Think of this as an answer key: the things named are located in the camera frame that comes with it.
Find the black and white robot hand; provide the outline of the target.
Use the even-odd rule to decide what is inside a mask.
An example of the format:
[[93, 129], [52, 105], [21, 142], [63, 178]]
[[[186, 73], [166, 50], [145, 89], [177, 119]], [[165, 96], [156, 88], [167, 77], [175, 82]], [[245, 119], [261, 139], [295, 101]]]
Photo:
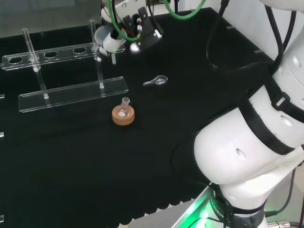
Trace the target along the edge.
[[105, 56], [117, 53], [126, 43], [130, 43], [131, 53], [143, 52], [161, 38], [163, 31], [152, 15], [148, 15], [146, 0], [102, 0], [102, 25], [95, 32], [99, 52]]

